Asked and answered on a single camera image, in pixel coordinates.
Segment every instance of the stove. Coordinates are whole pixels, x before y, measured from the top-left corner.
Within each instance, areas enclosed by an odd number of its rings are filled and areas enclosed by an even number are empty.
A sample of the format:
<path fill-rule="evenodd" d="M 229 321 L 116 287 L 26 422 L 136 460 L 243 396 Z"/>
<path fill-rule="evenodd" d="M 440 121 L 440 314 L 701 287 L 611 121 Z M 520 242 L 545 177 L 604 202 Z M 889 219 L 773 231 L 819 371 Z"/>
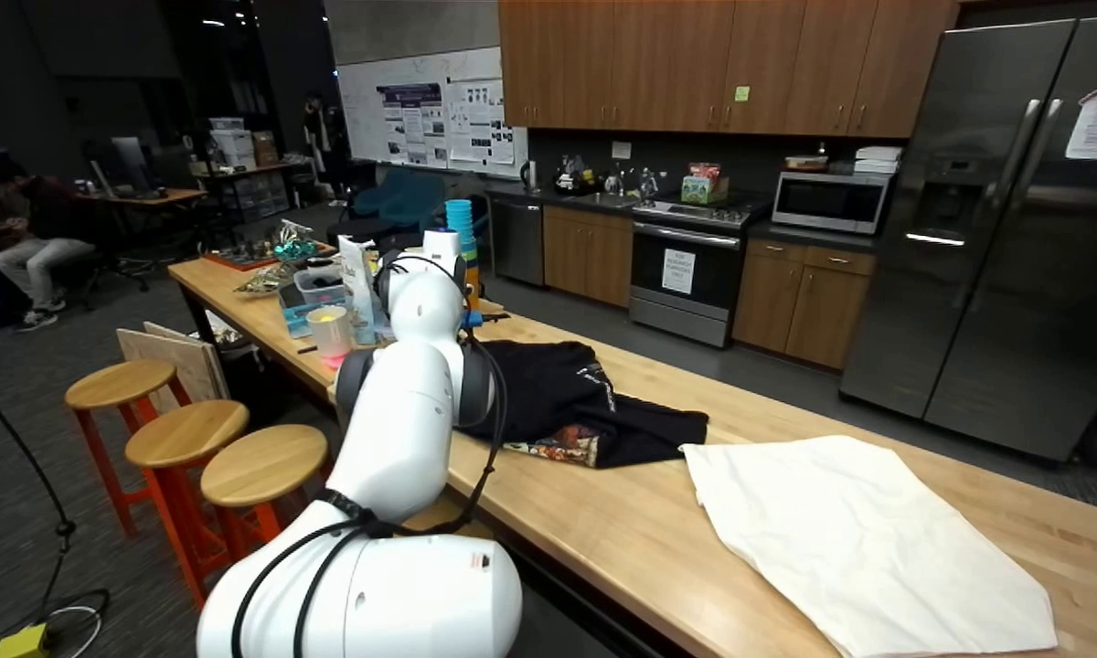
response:
<path fill-rule="evenodd" d="M 741 233 L 741 227 L 756 216 L 755 203 L 673 203 L 673 202 L 634 203 L 630 210 L 649 221 L 685 221 L 717 233 Z"/>
<path fill-rule="evenodd" d="M 630 316 L 729 347 L 755 203 L 634 203 Z"/>

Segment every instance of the whiteboard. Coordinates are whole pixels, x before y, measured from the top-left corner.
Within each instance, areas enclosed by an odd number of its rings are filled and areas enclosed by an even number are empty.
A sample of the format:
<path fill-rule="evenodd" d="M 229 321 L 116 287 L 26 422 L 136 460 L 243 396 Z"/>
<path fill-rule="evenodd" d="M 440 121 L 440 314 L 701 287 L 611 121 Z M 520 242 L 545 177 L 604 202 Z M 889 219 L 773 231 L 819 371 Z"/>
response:
<path fill-rule="evenodd" d="M 354 159 L 515 177 L 527 129 L 504 124 L 503 48 L 337 68 Z"/>

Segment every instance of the refrigerator door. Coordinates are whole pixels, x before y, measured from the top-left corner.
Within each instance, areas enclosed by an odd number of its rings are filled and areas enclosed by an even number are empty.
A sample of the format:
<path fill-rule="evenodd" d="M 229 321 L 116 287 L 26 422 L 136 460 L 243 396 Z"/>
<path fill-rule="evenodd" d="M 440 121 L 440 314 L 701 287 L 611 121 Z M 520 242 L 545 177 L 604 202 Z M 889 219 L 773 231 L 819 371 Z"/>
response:
<path fill-rule="evenodd" d="M 841 396 L 924 414 L 1073 25 L 945 32 Z"/>
<path fill-rule="evenodd" d="M 1051 460 L 1064 460 L 1097 414 L 1097 140 L 1079 151 L 1085 130 L 1097 135 L 1090 102 L 1097 18 L 1073 37 L 924 414 Z"/>

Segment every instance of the oven handle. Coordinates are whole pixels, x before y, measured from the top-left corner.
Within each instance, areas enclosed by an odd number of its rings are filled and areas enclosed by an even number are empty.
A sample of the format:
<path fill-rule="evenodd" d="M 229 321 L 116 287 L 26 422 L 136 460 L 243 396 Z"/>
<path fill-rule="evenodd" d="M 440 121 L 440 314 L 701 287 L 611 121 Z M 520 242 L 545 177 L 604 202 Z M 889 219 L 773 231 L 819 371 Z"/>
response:
<path fill-rule="evenodd" d="M 691 242 L 691 244 L 710 244 L 710 249 L 741 249 L 741 237 L 729 237 L 729 233 L 698 233 L 698 231 L 673 231 L 673 227 L 656 227 L 656 221 L 634 221 L 641 233 L 659 233 L 659 237 L 673 237 L 673 242 Z"/>

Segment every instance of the lower cabinet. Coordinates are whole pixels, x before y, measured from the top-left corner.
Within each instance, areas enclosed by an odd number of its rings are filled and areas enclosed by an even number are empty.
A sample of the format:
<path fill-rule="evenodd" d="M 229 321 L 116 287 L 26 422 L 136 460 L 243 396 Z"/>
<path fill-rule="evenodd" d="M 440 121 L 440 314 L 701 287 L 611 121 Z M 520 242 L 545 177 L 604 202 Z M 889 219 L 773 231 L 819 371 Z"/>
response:
<path fill-rule="evenodd" d="M 545 209 L 545 286 L 630 305 L 634 221 L 624 216 Z"/>
<path fill-rule="evenodd" d="M 869 275 L 869 251 L 755 237 L 733 335 L 841 367 Z"/>

